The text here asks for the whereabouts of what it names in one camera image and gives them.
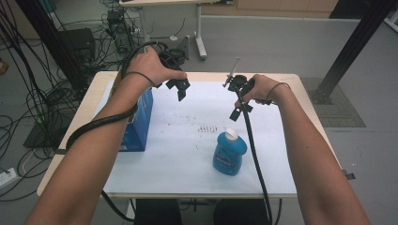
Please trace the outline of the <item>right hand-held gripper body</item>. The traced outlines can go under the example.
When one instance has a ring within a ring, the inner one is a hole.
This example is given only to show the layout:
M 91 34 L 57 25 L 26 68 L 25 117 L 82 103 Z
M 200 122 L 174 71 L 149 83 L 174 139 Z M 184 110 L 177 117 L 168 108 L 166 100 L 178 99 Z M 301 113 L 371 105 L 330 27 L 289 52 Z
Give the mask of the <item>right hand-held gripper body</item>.
M 242 91 L 245 90 L 246 92 L 249 92 L 253 88 L 253 85 L 249 84 L 248 79 L 244 75 L 235 74 L 239 61 L 240 57 L 237 56 L 236 62 L 231 71 L 227 74 L 226 80 L 222 86 L 227 90 L 234 92 L 237 95 L 238 101 L 243 103 L 244 94 Z

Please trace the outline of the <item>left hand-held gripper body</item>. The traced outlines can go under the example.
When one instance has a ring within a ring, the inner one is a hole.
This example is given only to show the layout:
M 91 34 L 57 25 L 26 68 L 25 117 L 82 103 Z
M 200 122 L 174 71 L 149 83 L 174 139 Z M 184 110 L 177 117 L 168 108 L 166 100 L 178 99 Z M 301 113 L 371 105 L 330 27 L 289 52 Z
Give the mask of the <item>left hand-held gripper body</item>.
M 190 59 L 189 36 L 182 38 L 174 48 L 170 48 L 163 42 L 159 42 L 158 45 L 161 47 L 158 57 L 166 68 L 181 70 L 181 66 L 185 61 Z

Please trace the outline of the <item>blue detergent bottle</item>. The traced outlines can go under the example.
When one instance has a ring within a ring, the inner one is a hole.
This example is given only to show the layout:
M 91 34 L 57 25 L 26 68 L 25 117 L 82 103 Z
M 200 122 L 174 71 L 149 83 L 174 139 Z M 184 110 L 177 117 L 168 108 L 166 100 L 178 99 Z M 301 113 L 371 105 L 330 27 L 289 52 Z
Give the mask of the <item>blue detergent bottle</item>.
M 221 133 L 213 155 L 213 167 L 220 173 L 235 176 L 238 174 L 242 156 L 247 152 L 247 144 L 231 128 Z

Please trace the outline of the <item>blue cardboard box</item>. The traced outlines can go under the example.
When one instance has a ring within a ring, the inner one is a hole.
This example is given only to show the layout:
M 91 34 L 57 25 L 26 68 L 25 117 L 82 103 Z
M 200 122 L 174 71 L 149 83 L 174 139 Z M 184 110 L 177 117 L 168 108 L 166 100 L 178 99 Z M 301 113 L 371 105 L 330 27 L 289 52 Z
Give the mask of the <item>blue cardboard box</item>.
M 152 90 L 146 90 L 138 99 L 138 110 L 131 117 L 120 145 L 120 152 L 143 152 L 149 130 L 153 106 Z

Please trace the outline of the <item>person's left hand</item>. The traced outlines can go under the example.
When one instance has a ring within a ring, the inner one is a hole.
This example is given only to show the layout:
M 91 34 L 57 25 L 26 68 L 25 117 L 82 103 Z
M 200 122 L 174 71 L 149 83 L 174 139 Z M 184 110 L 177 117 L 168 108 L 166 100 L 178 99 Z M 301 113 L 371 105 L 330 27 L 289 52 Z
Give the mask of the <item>person's left hand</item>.
M 144 73 L 156 85 L 172 79 L 184 80 L 187 78 L 187 74 L 184 71 L 165 67 L 151 47 L 147 47 L 144 53 L 138 54 L 130 61 L 127 72 L 130 71 Z M 132 81 L 133 84 L 138 84 L 144 89 L 151 87 L 150 82 L 140 75 L 128 75 L 124 78 L 124 81 Z

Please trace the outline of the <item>person's right hand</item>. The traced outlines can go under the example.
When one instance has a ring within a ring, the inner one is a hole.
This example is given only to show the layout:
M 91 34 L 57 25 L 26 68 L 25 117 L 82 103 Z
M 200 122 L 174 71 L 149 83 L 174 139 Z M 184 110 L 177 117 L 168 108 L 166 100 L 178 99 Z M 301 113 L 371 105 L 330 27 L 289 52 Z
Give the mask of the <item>person's right hand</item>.
M 258 104 L 265 104 L 269 90 L 279 82 L 261 74 L 254 74 L 253 80 L 254 87 L 249 93 L 243 96 L 243 102 L 249 103 L 251 100 L 255 100 Z M 291 89 L 281 85 L 273 91 L 270 98 L 278 106 L 284 107 L 290 105 L 294 101 L 295 96 Z

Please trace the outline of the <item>white table sheet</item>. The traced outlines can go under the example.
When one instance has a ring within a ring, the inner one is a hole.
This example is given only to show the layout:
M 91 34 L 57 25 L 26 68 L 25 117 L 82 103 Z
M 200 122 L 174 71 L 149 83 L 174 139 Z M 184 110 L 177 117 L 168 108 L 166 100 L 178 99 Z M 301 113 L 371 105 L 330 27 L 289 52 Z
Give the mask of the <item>white table sheet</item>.
M 253 105 L 236 122 L 237 100 L 220 82 L 192 82 L 186 97 L 162 86 L 154 102 L 145 151 L 118 154 L 105 192 L 132 198 L 259 198 L 296 195 L 282 120 L 276 106 Z M 235 176 L 214 169 L 218 136 L 234 129 L 248 145 Z

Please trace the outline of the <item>grey floor mat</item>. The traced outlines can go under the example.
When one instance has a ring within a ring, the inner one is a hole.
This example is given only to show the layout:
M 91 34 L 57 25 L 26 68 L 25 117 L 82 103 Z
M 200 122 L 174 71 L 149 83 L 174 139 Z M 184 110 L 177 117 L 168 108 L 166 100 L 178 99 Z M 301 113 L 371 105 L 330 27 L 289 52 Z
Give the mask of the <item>grey floor mat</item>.
M 301 78 L 303 86 L 314 106 L 314 110 L 324 128 L 365 128 L 366 125 L 357 113 L 342 88 L 337 85 L 325 100 L 315 99 L 315 89 L 320 78 Z

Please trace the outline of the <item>person's right leg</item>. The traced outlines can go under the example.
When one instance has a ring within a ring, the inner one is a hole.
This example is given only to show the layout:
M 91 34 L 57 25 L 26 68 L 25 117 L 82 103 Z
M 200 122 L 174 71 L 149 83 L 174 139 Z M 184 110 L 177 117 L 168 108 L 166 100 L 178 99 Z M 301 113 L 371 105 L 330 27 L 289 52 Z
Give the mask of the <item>person's right leg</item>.
M 265 204 L 260 199 L 225 199 L 217 203 L 214 225 L 270 225 Z

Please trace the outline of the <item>person's leg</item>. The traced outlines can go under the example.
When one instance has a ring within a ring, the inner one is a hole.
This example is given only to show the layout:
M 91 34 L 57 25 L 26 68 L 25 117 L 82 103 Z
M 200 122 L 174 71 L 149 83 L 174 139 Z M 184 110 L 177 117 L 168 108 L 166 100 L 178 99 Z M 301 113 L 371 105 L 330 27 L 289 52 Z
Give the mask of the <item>person's leg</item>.
M 225 199 L 217 203 L 214 225 L 270 225 L 265 204 L 260 199 Z
M 179 205 L 173 199 L 137 199 L 134 225 L 182 225 Z

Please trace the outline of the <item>black equipment box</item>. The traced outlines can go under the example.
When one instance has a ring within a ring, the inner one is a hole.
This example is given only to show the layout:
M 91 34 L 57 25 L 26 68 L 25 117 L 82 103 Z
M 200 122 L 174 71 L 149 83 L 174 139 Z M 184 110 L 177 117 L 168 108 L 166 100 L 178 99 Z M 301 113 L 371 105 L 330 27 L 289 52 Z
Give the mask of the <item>black equipment box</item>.
M 96 44 L 89 28 L 59 31 L 58 34 L 78 64 L 94 61 Z

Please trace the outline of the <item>person's left leg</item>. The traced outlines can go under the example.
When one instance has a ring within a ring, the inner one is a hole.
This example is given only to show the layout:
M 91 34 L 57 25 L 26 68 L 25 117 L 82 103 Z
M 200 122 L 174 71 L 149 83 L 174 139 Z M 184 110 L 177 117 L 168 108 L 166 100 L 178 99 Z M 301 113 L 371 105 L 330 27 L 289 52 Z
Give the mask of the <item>person's left leg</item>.
M 179 205 L 173 199 L 137 199 L 134 225 L 182 225 Z

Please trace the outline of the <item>dark floor mat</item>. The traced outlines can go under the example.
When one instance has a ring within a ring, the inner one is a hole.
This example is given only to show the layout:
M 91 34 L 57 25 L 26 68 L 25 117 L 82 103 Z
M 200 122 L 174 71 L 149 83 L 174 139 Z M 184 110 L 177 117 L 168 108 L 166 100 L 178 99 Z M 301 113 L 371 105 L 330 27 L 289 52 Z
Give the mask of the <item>dark floor mat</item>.
M 23 146 L 26 148 L 57 148 L 63 140 L 69 125 L 69 120 L 36 123 L 24 141 Z

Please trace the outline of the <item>white power strip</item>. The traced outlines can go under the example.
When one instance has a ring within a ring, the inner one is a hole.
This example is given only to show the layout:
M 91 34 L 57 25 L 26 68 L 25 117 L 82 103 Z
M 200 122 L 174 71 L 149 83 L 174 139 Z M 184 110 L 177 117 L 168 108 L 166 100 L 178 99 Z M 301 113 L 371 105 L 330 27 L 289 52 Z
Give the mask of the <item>white power strip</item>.
M 10 168 L 0 173 L 0 188 L 5 188 L 7 185 L 10 185 L 12 182 L 18 179 L 18 175 L 15 172 L 14 168 Z

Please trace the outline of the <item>black metal frame post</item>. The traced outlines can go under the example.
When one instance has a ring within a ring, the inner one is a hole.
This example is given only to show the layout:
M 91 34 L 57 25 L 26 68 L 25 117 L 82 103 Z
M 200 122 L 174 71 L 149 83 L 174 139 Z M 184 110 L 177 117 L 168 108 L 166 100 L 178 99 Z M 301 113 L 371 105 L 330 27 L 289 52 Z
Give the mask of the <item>black metal frame post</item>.
M 398 0 L 375 0 L 338 54 L 321 83 L 309 92 L 317 105 L 331 104 L 331 94 Z
M 88 88 L 82 72 L 71 57 L 66 45 L 61 40 L 53 21 L 43 9 L 39 0 L 15 0 L 27 20 L 37 32 L 41 41 L 47 47 L 55 63 L 60 67 L 77 93 Z

